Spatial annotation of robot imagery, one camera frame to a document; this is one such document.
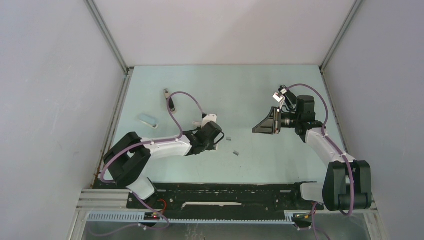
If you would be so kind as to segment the beige and black large stapler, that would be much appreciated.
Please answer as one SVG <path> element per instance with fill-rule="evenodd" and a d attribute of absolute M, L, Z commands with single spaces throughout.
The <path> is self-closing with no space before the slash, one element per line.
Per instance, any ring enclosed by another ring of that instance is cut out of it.
<path fill-rule="evenodd" d="M 175 113 L 176 113 L 176 107 L 175 107 L 174 101 L 173 101 L 173 99 L 172 99 L 172 97 L 171 97 L 171 92 L 170 92 L 167 88 L 165 88 L 165 89 L 163 90 L 163 93 L 164 93 L 164 97 L 165 97 L 165 99 L 166 99 L 166 103 L 167 103 L 167 108 L 168 108 L 168 110 L 169 110 L 172 114 L 175 114 Z"/>

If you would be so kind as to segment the white staple box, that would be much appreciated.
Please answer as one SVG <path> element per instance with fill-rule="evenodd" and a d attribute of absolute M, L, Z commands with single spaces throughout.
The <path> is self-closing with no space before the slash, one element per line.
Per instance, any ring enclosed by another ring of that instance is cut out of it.
<path fill-rule="evenodd" d="M 201 122 L 197 122 L 197 121 L 193 121 L 193 122 L 192 122 L 192 125 L 193 125 L 195 128 L 201 128 L 201 127 L 202 127 L 202 123 L 201 123 Z"/>

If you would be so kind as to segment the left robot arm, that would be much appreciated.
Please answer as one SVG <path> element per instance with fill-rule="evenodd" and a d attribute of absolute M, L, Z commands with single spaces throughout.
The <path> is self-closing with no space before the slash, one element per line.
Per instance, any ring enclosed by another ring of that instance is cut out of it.
<path fill-rule="evenodd" d="M 152 181 L 143 176 L 147 163 L 215 150 L 224 136 L 214 121 L 171 138 L 142 139 L 136 132 L 129 132 L 104 155 L 100 180 L 130 190 L 145 208 L 153 208 L 158 194 Z"/>

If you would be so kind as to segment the staple box tray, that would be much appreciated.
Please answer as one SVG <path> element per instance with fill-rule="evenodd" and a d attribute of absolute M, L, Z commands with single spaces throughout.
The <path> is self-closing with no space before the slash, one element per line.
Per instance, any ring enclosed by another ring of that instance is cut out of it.
<path fill-rule="evenodd" d="M 218 145 L 210 146 L 207 150 L 208 151 L 217 151 L 218 150 Z"/>

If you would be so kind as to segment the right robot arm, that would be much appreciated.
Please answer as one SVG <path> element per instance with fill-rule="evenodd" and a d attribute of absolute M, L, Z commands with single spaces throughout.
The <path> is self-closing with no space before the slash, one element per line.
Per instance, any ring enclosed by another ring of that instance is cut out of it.
<path fill-rule="evenodd" d="M 372 205 L 371 167 L 365 160 L 356 160 L 343 152 L 329 138 L 324 124 L 316 120 L 314 97 L 275 93 L 273 98 L 279 106 L 273 106 L 252 132 L 274 135 L 283 128 L 294 129 L 327 167 L 324 182 L 302 183 L 300 190 L 291 194 L 291 204 L 304 209 L 313 201 L 324 204 L 329 211 L 345 213 L 369 209 Z"/>

